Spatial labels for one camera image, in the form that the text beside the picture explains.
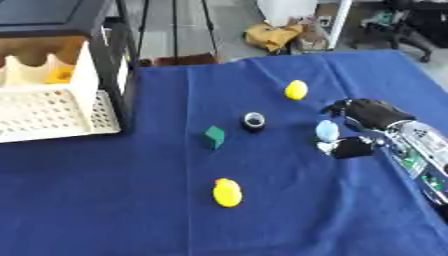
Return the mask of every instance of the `office chair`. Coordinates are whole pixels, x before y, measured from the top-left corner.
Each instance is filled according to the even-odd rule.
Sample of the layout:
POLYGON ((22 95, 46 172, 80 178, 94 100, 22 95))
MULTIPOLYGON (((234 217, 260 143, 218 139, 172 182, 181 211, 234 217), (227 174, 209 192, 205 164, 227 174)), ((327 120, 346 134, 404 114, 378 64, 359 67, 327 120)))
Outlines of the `office chair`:
POLYGON ((366 41, 373 30, 377 30, 383 34, 383 40, 388 41, 392 49, 399 49, 400 43, 413 46, 424 53, 420 61, 429 62, 432 51, 423 43, 411 38, 414 29, 409 26, 409 17, 413 10, 419 10, 419 3, 415 3, 413 0, 385 0, 384 4, 394 12, 392 24, 368 22, 363 28, 362 34, 356 37, 351 46, 357 49, 358 44, 366 41))

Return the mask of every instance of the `floor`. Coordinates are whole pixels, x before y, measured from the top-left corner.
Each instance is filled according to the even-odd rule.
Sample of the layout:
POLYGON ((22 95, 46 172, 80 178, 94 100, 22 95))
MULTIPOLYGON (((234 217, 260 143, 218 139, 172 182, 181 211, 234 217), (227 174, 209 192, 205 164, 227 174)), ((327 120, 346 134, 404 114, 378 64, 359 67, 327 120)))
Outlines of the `floor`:
MULTIPOLYGON (((143 0, 126 0, 131 12, 131 23, 138 27, 142 16, 143 0)), ((170 0, 150 0, 150 10, 143 42, 142 57, 156 58, 172 56, 172 8, 170 0)), ((208 0, 210 15, 215 24, 215 35, 221 61, 234 61, 252 56, 265 56, 266 52, 246 45, 241 33, 254 24, 263 21, 256 0, 208 0)), ((211 52, 212 45, 206 28, 205 18, 200 0, 178 1, 178 23, 180 54, 190 55, 211 52)), ((337 51, 352 51, 348 47, 350 29, 345 29, 344 35, 336 48, 337 51)), ((376 49, 385 45, 364 45, 362 49, 376 49)), ((434 54, 430 63, 416 61, 427 74, 448 92, 448 49, 433 47, 434 54)), ((402 49, 414 59, 421 53, 412 48, 402 49)))

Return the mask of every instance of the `blue tablecloth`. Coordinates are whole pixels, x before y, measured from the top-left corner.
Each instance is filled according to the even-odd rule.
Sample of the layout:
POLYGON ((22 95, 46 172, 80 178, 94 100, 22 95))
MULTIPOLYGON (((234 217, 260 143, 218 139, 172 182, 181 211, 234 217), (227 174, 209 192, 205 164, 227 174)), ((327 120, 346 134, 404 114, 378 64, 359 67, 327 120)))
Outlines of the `blue tablecloth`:
POLYGON ((0 145, 0 255, 446 256, 448 229, 384 152, 309 142, 325 104, 388 101, 448 134, 447 95, 399 52, 143 69, 133 134, 0 145), (291 80, 308 83, 287 100, 291 80), (246 112, 267 118, 248 134, 246 112), (222 127, 208 149, 201 133, 222 127), (214 180, 243 203, 214 203, 214 180))

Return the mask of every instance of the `robotic hand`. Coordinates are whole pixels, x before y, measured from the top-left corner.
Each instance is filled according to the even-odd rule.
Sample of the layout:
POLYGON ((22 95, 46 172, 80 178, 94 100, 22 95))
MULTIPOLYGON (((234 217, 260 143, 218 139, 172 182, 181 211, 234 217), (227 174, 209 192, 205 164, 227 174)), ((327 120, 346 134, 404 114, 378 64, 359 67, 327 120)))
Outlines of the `robotic hand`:
MULTIPOLYGON (((375 136, 384 139, 386 152, 407 171, 423 194, 436 205, 448 206, 448 139, 439 131, 379 100, 340 100, 321 112, 330 113, 332 117, 345 116, 346 125, 356 131, 374 131, 375 136)), ((351 141, 352 144, 345 148, 356 151, 361 144, 353 138, 363 136, 341 139, 337 142, 338 147, 351 141)), ((335 149, 332 155, 338 158, 339 151, 339 148, 335 149)), ((349 157, 361 156, 349 153, 349 157)))
POLYGON ((356 130, 385 131, 391 125, 400 121, 415 120, 394 106, 380 100, 346 99, 336 101, 334 104, 322 109, 322 114, 330 113, 332 117, 344 114, 346 124, 356 130))

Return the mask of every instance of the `white plastic crate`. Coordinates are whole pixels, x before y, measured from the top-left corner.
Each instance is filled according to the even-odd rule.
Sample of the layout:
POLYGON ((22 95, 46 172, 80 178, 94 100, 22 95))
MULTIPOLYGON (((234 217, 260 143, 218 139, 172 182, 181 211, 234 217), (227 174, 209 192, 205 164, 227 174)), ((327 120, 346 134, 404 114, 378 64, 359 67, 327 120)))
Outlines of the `white plastic crate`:
MULTIPOLYGON (((49 59, 50 66, 57 62, 49 59)), ((15 72, 27 68, 33 75, 34 70, 15 65, 20 63, 9 56, 6 82, 0 86, 0 143, 120 131, 107 93, 98 92, 99 78, 87 41, 68 84, 24 83, 15 72)))
POLYGON ((2 95, 0 143, 120 132, 106 92, 96 94, 89 122, 73 102, 67 91, 2 95))

